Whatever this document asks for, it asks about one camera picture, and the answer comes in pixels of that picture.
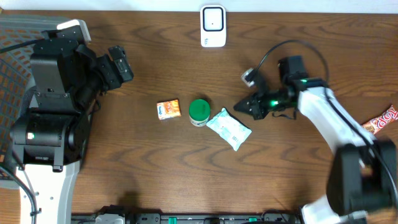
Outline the light green wet wipes pack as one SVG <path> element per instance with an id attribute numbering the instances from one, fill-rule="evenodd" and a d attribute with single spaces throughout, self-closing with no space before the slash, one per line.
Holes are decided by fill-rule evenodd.
<path id="1" fill-rule="evenodd" d="M 222 108 L 218 114 L 207 122 L 206 126 L 224 139 L 234 151 L 237 151 L 252 133 L 249 128 L 234 119 L 226 108 Z"/>

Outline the green lid white jar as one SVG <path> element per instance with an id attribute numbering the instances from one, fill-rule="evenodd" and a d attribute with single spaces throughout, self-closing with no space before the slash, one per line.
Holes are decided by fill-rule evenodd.
<path id="1" fill-rule="evenodd" d="M 196 127 L 205 126 L 210 118 L 210 105 L 203 99 L 197 99 L 190 103 L 188 115 L 190 122 Z"/>

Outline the orange tissue pack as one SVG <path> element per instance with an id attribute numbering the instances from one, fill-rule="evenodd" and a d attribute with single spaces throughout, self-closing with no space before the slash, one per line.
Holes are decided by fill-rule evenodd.
<path id="1" fill-rule="evenodd" d="M 159 120 L 177 118 L 182 115 L 178 99 L 159 102 L 156 104 L 156 109 Z"/>

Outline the orange red snack bag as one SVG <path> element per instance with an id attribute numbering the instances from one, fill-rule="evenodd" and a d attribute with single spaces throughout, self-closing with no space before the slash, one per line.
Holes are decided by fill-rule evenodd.
<path id="1" fill-rule="evenodd" d="M 391 105 L 382 115 L 370 119 L 364 123 L 362 127 L 372 134 L 378 133 L 381 129 L 387 126 L 389 123 L 397 120 L 397 110 Z"/>

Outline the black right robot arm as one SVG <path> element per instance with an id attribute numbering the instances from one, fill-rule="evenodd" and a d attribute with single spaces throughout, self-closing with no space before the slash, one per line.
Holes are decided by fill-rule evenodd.
<path id="1" fill-rule="evenodd" d="M 307 117 L 329 145 L 334 159 L 326 194 L 301 208 L 301 223 L 365 223 L 371 212 L 397 208 L 395 144 L 358 124 L 325 80 L 308 76 L 300 56 L 279 60 L 278 69 L 278 90 L 269 89 L 258 68 L 246 70 L 242 81 L 257 90 L 234 110 L 259 120 L 292 108 Z"/>

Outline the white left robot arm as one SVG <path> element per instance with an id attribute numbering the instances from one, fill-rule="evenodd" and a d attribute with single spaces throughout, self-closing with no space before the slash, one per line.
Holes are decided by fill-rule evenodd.
<path id="1" fill-rule="evenodd" d="M 21 223 L 70 223 L 97 97 L 133 79 L 126 51 L 97 56 L 80 37 L 33 41 L 35 84 L 10 132 Z"/>

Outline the white barcode scanner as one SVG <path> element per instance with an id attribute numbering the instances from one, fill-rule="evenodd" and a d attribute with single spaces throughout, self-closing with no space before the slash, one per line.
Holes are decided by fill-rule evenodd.
<path id="1" fill-rule="evenodd" d="M 200 9 L 200 42 L 205 48 L 226 44 L 226 9 L 221 5 L 206 5 Z"/>

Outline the grey plastic basket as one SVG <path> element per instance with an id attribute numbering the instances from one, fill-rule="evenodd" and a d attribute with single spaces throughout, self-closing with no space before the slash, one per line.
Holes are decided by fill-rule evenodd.
<path id="1" fill-rule="evenodd" d="M 43 37 L 43 30 L 54 30 L 67 17 L 35 15 L 2 15 L 1 48 Z M 22 98 L 34 85 L 30 56 L 33 46 L 25 46 L 1 54 L 1 167 L 15 171 L 16 162 L 9 150 L 11 126 L 19 117 Z"/>

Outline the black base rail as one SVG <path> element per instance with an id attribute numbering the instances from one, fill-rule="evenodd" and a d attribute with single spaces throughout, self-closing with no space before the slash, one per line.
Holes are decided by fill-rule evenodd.
<path id="1" fill-rule="evenodd" d="M 298 213 L 266 210 L 260 213 L 164 213 L 161 210 L 110 205 L 95 213 L 74 213 L 72 223 L 126 224 L 235 224 L 290 223 L 301 224 Z"/>

